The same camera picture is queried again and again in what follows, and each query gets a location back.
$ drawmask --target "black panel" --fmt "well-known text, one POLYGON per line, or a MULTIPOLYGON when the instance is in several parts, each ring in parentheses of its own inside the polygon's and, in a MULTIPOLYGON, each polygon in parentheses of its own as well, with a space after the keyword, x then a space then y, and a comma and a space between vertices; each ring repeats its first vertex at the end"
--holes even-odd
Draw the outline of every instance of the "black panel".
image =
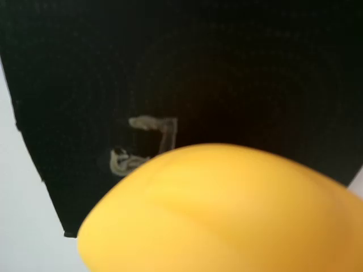
POLYGON ((347 185, 363 162, 360 0, 0 0, 0 54, 33 162, 66 236, 118 182, 116 145, 154 155, 140 114, 176 116, 177 146, 226 142, 347 185))

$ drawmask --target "white wall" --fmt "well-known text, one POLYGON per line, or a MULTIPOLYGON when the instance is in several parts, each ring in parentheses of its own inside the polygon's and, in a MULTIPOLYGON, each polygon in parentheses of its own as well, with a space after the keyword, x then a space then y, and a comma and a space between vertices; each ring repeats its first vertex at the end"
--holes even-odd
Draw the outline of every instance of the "white wall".
POLYGON ((0 67, 0 271, 83 272, 15 120, 0 67))

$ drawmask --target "yellow plastic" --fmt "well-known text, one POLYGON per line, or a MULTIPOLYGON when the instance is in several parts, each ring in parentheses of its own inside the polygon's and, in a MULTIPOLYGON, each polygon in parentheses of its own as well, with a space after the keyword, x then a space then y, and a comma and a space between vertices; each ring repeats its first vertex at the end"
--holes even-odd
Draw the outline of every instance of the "yellow plastic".
POLYGON ((363 201, 290 160, 204 144, 117 184, 78 248, 92 272, 362 272, 363 201))

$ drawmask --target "white background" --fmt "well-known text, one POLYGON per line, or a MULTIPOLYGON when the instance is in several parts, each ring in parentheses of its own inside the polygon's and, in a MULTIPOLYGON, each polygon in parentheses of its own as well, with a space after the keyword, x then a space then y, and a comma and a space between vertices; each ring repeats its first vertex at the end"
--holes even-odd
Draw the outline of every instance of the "white background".
MULTIPOLYGON (((363 171, 352 188, 363 196, 363 171)), ((0 271, 83 272, 75 239, 63 229, 15 127, 0 71, 0 271)))

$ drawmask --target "black surface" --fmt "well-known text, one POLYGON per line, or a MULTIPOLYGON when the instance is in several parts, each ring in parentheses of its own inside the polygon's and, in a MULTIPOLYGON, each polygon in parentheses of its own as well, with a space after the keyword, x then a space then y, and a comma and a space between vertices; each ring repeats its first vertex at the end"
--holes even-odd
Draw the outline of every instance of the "black surface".
POLYGON ((111 147, 157 152, 140 114, 179 118, 177 146, 227 142, 348 184, 363 162, 363 2, 0 0, 18 129, 67 237, 117 182, 111 147))

